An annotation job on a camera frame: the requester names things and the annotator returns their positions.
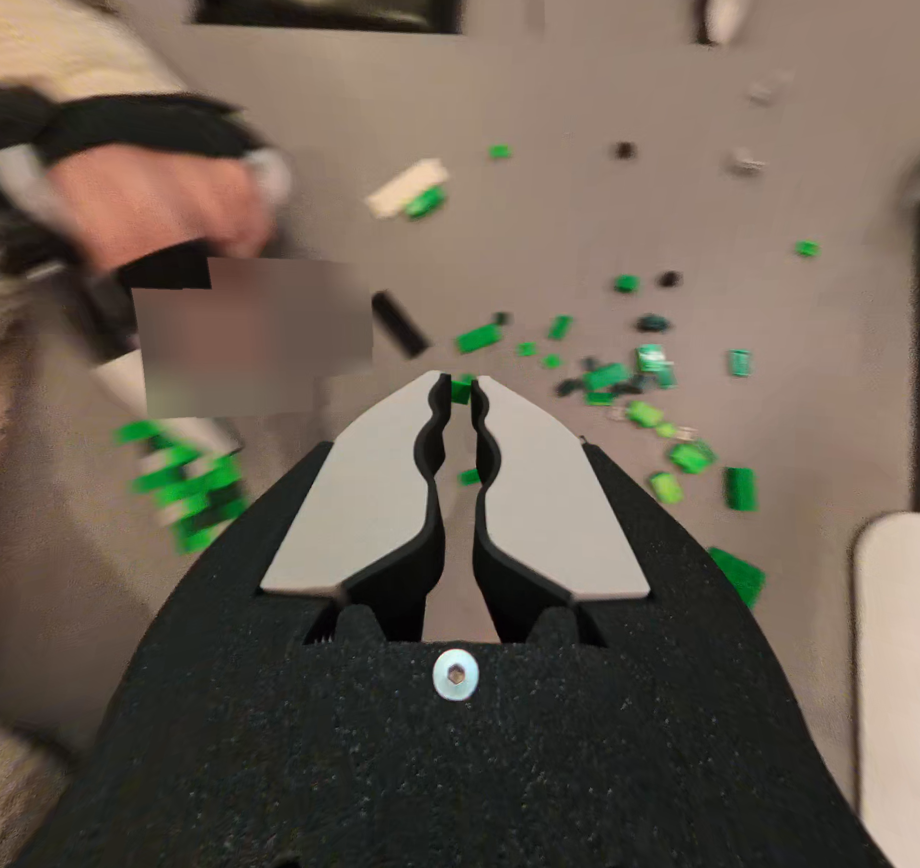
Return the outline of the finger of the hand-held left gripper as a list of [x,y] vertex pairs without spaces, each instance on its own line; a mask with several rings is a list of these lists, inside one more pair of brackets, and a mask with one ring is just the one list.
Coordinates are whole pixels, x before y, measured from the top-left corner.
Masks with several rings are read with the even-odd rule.
[[153,425],[173,440],[205,455],[235,455],[244,447],[236,431],[220,419],[181,417],[155,419],[147,411],[141,353],[130,352],[94,369],[102,388],[128,412],[133,422]]

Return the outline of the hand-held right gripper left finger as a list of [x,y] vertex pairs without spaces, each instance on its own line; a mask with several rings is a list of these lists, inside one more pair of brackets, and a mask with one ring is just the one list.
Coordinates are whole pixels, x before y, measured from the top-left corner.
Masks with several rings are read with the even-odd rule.
[[329,448],[260,589],[366,606],[388,640],[420,642],[444,568],[435,475],[452,379],[428,371],[355,419]]

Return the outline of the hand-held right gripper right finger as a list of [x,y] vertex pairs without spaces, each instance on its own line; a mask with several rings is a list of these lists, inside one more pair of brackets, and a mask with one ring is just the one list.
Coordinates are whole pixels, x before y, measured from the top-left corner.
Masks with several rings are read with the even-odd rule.
[[648,599],[650,583],[582,439],[489,376],[471,392],[480,479],[473,571],[500,642],[526,641],[547,609]]

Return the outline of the green mosaic lego panel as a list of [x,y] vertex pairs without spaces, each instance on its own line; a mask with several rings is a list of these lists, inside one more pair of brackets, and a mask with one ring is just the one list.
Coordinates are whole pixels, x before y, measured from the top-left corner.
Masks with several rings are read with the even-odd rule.
[[247,510],[243,474],[233,453],[196,445],[150,419],[121,425],[113,439],[137,450],[132,494],[149,500],[178,553],[209,548]]

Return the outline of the person's left forearm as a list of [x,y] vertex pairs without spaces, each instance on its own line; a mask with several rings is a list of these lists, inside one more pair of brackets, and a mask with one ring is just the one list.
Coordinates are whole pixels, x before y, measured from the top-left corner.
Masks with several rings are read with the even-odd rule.
[[77,0],[1,0],[1,83],[56,103],[186,92],[121,22]]

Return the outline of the pile of loose lego pieces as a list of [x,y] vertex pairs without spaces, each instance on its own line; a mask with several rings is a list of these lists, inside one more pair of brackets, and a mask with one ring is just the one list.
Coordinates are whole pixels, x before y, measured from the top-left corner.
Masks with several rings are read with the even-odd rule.
[[[509,322],[506,313],[497,313],[486,325],[460,335],[456,348],[461,355],[468,355],[491,345],[497,345],[502,338],[501,329]],[[562,342],[570,331],[573,317],[569,314],[556,316],[546,334],[548,342]],[[639,317],[636,328],[640,333],[664,333],[671,323],[657,313]],[[555,392],[558,397],[581,392],[587,406],[608,409],[612,418],[622,420],[634,427],[654,432],[667,444],[665,459],[674,471],[656,471],[649,477],[649,488],[663,506],[676,506],[684,499],[678,474],[699,475],[713,467],[718,458],[707,443],[685,426],[668,421],[665,413],[643,401],[640,396],[651,388],[671,391],[676,387],[673,361],[665,355],[661,345],[638,345],[634,351],[633,368],[623,362],[600,364],[586,358],[582,362],[581,375],[558,382]],[[727,367],[730,378],[748,379],[752,374],[752,356],[747,349],[730,349]],[[748,467],[725,467],[722,471],[723,496],[726,506],[739,513],[753,513],[759,510],[759,490],[755,472]]]

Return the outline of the black lego plate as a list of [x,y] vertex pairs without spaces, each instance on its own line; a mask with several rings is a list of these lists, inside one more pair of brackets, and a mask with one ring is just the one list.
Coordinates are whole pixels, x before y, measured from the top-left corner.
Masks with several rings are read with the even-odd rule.
[[371,306],[376,324],[403,356],[415,359],[431,348],[428,337],[388,291],[375,292]]

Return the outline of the green lego plate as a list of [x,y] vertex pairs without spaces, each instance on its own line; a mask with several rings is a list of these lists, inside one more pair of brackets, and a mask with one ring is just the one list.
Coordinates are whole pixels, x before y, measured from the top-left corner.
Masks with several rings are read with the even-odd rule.
[[765,587],[765,572],[752,563],[717,547],[710,547],[707,552],[744,605],[748,609],[753,609]]

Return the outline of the white lego plate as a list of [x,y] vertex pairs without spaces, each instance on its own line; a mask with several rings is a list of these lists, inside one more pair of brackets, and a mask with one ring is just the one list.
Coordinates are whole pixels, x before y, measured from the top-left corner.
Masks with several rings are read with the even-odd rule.
[[399,215],[420,195],[442,186],[450,178],[439,159],[416,161],[379,187],[363,200],[376,219],[391,219]]

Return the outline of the white rounded pad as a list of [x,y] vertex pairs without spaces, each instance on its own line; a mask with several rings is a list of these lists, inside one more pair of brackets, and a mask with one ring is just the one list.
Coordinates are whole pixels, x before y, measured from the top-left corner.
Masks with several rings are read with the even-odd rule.
[[919,515],[854,548],[859,815],[893,866],[919,865]]

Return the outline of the person's cream knit sweater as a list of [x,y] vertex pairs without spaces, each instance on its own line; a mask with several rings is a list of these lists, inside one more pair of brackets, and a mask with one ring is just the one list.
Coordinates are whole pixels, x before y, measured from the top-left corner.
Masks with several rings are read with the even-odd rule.
[[1,728],[1,851],[12,858],[70,783],[63,760],[37,741]]

